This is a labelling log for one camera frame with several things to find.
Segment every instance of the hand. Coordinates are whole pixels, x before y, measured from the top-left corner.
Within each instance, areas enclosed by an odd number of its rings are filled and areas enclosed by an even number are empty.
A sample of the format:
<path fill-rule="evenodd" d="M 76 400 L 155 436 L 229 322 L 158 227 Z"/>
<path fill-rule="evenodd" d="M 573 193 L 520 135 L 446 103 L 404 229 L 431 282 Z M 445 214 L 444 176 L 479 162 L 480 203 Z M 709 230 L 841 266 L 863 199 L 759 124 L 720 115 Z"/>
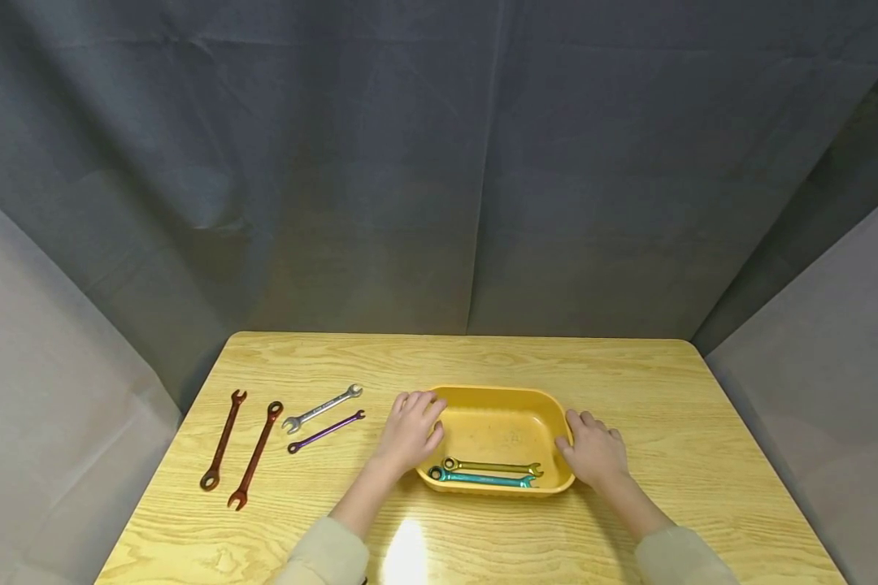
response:
<path fill-rule="evenodd" d="M 438 421 L 439 414 L 446 410 L 446 401 L 435 400 L 436 396 L 434 392 L 403 392 L 397 396 L 372 461 L 400 478 L 439 447 L 446 435 Z"/>
<path fill-rule="evenodd" d="M 572 468 L 576 477 L 600 492 L 607 484 L 630 478 L 628 473 L 628 450 L 617 429 L 607 429 L 605 423 L 595 419 L 589 411 L 579 415 L 570 409 L 566 412 L 575 444 L 566 437 L 556 437 L 556 448 Z"/>

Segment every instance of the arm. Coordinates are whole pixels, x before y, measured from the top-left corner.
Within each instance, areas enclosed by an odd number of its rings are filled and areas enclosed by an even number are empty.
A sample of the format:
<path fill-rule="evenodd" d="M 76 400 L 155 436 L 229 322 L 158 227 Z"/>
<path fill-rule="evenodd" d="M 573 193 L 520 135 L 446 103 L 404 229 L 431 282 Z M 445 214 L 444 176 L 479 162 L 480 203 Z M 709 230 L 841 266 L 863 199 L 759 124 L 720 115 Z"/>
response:
<path fill-rule="evenodd" d="M 628 472 L 628 450 L 617 429 L 589 412 L 566 413 L 575 444 L 556 447 L 576 477 L 618 515 L 637 543 L 637 564 L 649 585 L 737 585 L 735 575 L 696 532 L 677 526 Z"/>
<path fill-rule="evenodd" d="M 396 482 L 432 454 L 445 435 L 446 401 L 405 392 L 394 401 L 380 443 L 345 496 L 293 548 L 276 585 L 358 585 L 364 581 L 363 538 Z"/>

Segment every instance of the wooden table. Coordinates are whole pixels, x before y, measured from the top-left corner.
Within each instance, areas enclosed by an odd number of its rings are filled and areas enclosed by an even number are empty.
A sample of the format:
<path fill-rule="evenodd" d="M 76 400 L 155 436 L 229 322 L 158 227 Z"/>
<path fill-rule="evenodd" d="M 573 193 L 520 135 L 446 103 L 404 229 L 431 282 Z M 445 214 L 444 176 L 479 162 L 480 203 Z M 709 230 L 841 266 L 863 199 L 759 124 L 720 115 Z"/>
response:
<path fill-rule="evenodd" d="M 367 418 L 297 455 L 277 427 L 240 512 L 241 480 L 268 402 L 298 415 L 364 394 Z M 679 340 L 238 333 L 228 340 L 98 583 L 266 583 L 375 447 L 394 396 L 438 384 L 540 388 L 624 432 L 632 474 L 674 521 L 698 531 L 745 585 L 844 583 L 693 346 Z M 203 492 L 228 417 L 247 390 L 222 465 Z M 634 544 L 581 482 L 551 498 L 441 494 L 401 481 L 367 540 L 371 583 L 640 583 Z"/>

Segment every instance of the sleeve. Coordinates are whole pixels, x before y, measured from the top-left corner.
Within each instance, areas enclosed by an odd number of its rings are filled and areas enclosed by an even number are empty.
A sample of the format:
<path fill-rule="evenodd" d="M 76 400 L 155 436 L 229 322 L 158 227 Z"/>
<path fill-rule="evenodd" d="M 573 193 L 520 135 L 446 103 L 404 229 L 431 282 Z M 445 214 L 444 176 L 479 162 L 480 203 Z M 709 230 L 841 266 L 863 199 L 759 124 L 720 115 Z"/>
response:
<path fill-rule="evenodd" d="M 321 518 L 289 555 L 275 585 L 359 585 L 367 568 L 364 542 L 334 519 Z"/>
<path fill-rule="evenodd" d="M 709 544 L 681 526 L 648 535 L 635 556 L 648 585 L 739 585 Z"/>

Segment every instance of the combination wrench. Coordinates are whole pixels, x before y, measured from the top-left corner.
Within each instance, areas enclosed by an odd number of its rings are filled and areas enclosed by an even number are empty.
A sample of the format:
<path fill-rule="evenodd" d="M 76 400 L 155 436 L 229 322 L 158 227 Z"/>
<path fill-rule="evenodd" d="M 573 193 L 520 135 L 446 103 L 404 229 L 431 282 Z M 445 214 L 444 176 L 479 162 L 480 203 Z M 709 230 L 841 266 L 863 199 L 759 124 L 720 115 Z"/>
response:
<path fill-rule="evenodd" d="M 228 438 L 231 436 L 237 411 L 241 408 L 241 402 L 246 398 L 247 392 L 241 394 L 241 390 L 234 390 L 234 393 L 231 394 L 231 410 L 228 412 L 228 420 L 224 423 L 224 430 L 221 432 L 221 439 L 219 439 L 218 448 L 215 450 L 215 458 L 212 458 L 211 467 L 207 468 L 202 479 L 198 482 L 198 486 L 205 492 L 211 492 L 212 489 L 218 487 L 218 481 L 221 479 L 221 476 L 218 475 L 218 468 L 221 467 L 221 460 L 224 458 L 224 449 L 228 447 Z"/>
<path fill-rule="evenodd" d="M 307 413 L 299 414 L 298 417 L 287 418 L 283 421 L 283 425 L 281 425 L 281 427 L 285 429 L 286 425 L 290 425 L 290 429 L 286 432 L 286 435 L 292 435 L 294 432 L 299 430 L 299 427 L 301 427 L 305 421 L 309 420 L 310 418 L 317 417 L 317 415 L 322 414 L 329 408 L 340 405 L 343 401 L 352 398 L 358 398 L 358 396 L 361 395 L 361 392 L 364 392 L 364 388 L 361 388 L 357 383 L 353 383 L 351 384 L 351 386 L 348 387 L 345 393 L 335 396 L 335 398 L 326 402 L 326 404 L 318 405 Z"/>
<path fill-rule="evenodd" d="M 533 478 L 541 478 L 543 475 L 539 463 L 531 463 L 530 466 L 513 466 L 511 463 L 480 463 L 478 461 L 459 461 L 455 457 L 446 457 L 441 461 L 441 466 L 446 470 L 496 470 L 503 474 L 532 475 Z"/>
<path fill-rule="evenodd" d="M 480 483 L 487 486 L 507 486 L 509 488 L 533 488 L 530 484 L 536 478 L 532 475 L 525 475 L 520 479 L 513 478 L 495 478 L 494 475 L 476 475 L 476 474 L 455 474 L 447 472 L 440 466 L 429 468 L 429 478 L 436 481 L 464 481 L 466 483 Z"/>
<path fill-rule="evenodd" d="M 341 420 L 341 422 L 336 422 L 332 426 L 328 427 L 328 429 L 324 429 L 323 431 L 316 432 L 315 435 L 309 437 L 308 439 L 303 439 L 302 441 L 297 441 L 296 443 L 290 443 L 289 445 L 287 445 L 286 450 L 289 451 L 290 455 L 295 455 L 296 452 L 299 449 L 304 448 L 305 445 L 308 445 L 309 443 L 312 443 L 314 441 L 318 441 L 322 437 L 328 435 L 328 433 L 338 431 L 339 429 L 341 429 L 341 427 L 343 427 L 345 425 L 349 425 L 351 423 L 354 423 L 355 420 L 360 420 L 361 418 L 364 418 L 364 411 L 363 410 L 360 410 L 357 413 L 352 414 L 350 417 L 346 418 L 345 420 Z"/>
<path fill-rule="evenodd" d="M 273 430 L 273 423 L 276 423 L 281 412 L 283 412 L 283 402 L 273 401 L 267 406 L 267 423 L 264 425 L 263 432 L 260 433 L 258 444 L 254 447 L 254 455 L 250 456 L 247 470 L 244 470 L 241 486 L 237 487 L 237 490 L 228 498 L 228 507 L 231 507 L 231 504 L 234 504 L 234 501 L 237 500 L 235 511 L 240 511 L 247 504 L 247 488 L 250 487 L 250 480 L 254 479 L 254 472 L 258 469 L 260 455 L 263 453 L 264 447 L 266 447 L 269 431 Z"/>

